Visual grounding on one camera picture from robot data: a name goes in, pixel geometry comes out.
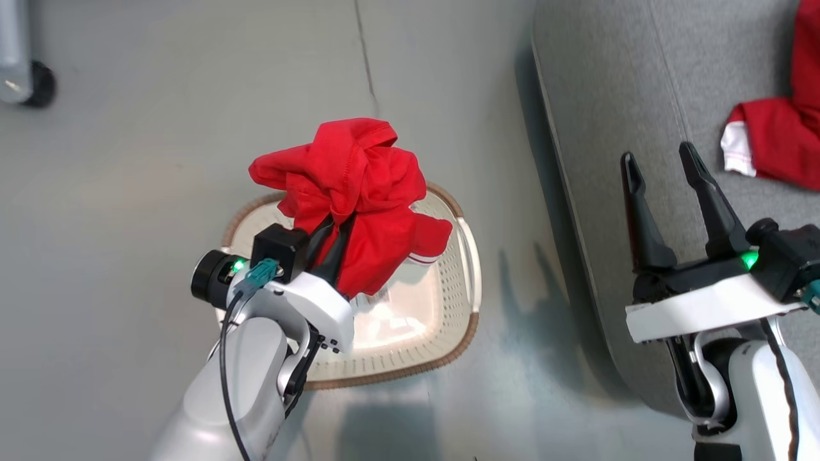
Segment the red cloth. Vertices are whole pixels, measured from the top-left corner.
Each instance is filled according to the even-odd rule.
[[[799,5],[791,87],[791,99],[739,104],[729,122],[745,121],[758,176],[820,190],[820,0]]]
[[[263,155],[248,169],[258,184],[288,192],[279,209],[307,232],[328,213],[339,225],[355,210],[337,286],[349,297],[377,292],[407,257],[435,261],[453,229],[410,209],[425,197],[426,182],[416,156],[393,147],[397,138],[386,121],[330,121],[312,144]]]

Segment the floor crack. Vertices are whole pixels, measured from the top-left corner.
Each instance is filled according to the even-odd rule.
[[[359,43],[362,44],[362,57],[364,58],[364,71],[367,74],[367,89],[370,90],[370,97],[373,101],[374,117],[380,118],[381,109],[379,108],[379,99],[376,97],[376,91],[373,89],[373,76],[370,72],[370,59],[367,57],[367,42],[364,39],[364,25],[362,24],[362,13],[359,9],[359,0],[353,0],[353,5],[356,8],[356,23],[359,30]]]

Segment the white stripe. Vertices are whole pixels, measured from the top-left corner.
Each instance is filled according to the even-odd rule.
[[[416,264],[432,264],[433,262],[438,261],[438,259],[438,256],[421,256],[415,253],[410,253],[408,255],[408,261]]]
[[[756,176],[752,165],[752,148],[749,146],[749,130],[745,121],[733,121],[726,125],[720,139],[723,149],[723,169],[737,171],[744,176]]]

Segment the gray mat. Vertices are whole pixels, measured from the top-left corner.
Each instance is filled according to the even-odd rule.
[[[618,371],[649,406],[682,414],[662,345],[626,329],[631,259],[619,156],[631,150],[647,198],[680,261],[705,256],[706,231],[677,156],[692,141],[740,219],[784,228],[820,222],[820,196],[722,172],[719,140],[739,102],[789,92],[797,1],[539,2],[534,48],[553,141],[590,288]],[[820,317],[784,319],[788,345],[820,380]]]

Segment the perforated basket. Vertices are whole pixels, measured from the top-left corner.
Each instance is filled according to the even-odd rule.
[[[476,242],[456,201],[436,185],[412,205],[416,212],[447,219],[453,233],[447,249],[431,265],[403,263],[373,296],[351,300],[353,351],[319,350],[305,389],[362,386],[406,377],[452,362],[470,344],[478,327],[481,267]],[[277,205],[284,192],[249,203],[228,226],[223,250],[250,257],[253,237],[274,222],[292,227]],[[221,320],[222,311],[217,310]]]

